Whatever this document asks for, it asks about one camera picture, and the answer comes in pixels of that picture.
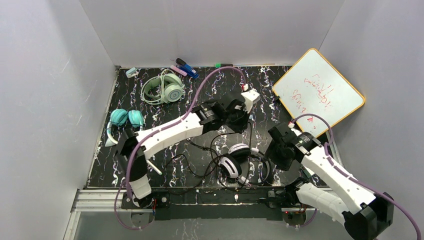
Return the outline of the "black and white headphones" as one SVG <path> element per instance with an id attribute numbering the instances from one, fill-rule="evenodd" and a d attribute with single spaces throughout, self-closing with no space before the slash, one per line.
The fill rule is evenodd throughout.
<path id="1" fill-rule="evenodd" d="M 203 151 L 209 152 L 211 156 L 211 161 L 209 162 L 203 174 L 196 174 L 196 172 L 191 169 L 191 165 L 187 156 L 183 153 L 177 154 L 165 164 L 165 167 L 168 167 L 168 165 L 175 159 L 183 158 L 187 163 L 187 168 L 189 172 L 194 177 L 198 178 L 199 182 L 195 186 L 185 187 L 182 191 L 171 190 L 172 186 L 166 184 L 164 185 L 164 188 L 171 195 L 184 195 L 198 188 L 203 183 L 203 180 L 213 173 L 215 173 L 219 184 L 225 189 L 228 189 L 229 187 L 221 182 L 219 174 L 221 174 L 227 179 L 236 180 L 240 184 L 240 188 L 271 185 L 273 183 L 274 164 L 271 163 L 271 161 L 265 157 L 265 154 L 262 151 L 252 146 L 253 124 L 249 122 L 248 126 L 250 131 L 248 144 L 234 144 L 228 149 L 227 152 L 223 154 L 218 154 L 218 152 L 212 148 L 212 145 L 198 145 L 194 143 L 190 138 L 188 138 L 186 141 L 189 142 L 191 145 Z M 250 173 L 253 173 L 253 171 L 250 170 L 251 160 L 258 160 L 259 166 L 266 169 L 266 174 L 260 173 L 257 181 L 253 181 L 250 177 Z"/>

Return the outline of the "mint green gaming headphones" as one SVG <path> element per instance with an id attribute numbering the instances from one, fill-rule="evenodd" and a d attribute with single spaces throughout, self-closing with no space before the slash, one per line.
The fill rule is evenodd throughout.
<path id="1" fill-rule="evenodd" d="M 185 96 L 185 85 L 169 69 L 147 80 L 141 87 L 141 99 L 149 105 L 169 104 Z"/>

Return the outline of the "teal cat ear headphones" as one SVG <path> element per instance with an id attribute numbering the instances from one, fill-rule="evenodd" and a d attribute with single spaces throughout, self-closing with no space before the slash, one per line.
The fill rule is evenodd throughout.
<path id="1" fill-rule="evenodd" d="M 112 127 L 124 126 L 127 121 L 129 121 L 134 128 L 142 129 L 145 125 L 144 117 L 139 110 L 127 111 L 123 108 L 113 110 L 105 129 L 107 135 L 107 139 L 104 144 L 105 147 L 112 147 L 118 144 L 118 141 L 113 137 Z"/>

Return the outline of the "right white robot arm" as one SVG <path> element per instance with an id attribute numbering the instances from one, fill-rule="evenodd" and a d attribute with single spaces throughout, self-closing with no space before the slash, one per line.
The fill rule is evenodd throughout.
<path id="1" fill-rule="evenodd" d="M 299 163 L 317 174 L 333 191 L 328 193 L 298 178 L 286 187 L 291 199 L 314 207 L 344 226 L 354 240 L 374 240 L 393 223 L 390 195 L 372 193 L 357 183 L 318 139 L 283 123 L 268 130 L 271 143 L 265 156 L 287 171 Z"/>

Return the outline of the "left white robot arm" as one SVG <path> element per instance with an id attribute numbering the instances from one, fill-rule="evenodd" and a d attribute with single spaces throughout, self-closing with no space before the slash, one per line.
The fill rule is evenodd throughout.
<path id="1" fill-rule="evenodd" d="M 227 126 L 236 133 L 247 128 L 257 99 L 240 95 L 229 100 L 207 100 L 184 116 L 137 133 L 128 131 L 115 147 L 114 158 L 125 174 L 122 184 L 129 198 L 151 194 L 147 161 L 157 152 L 182 140 L 204 135 Z"/>

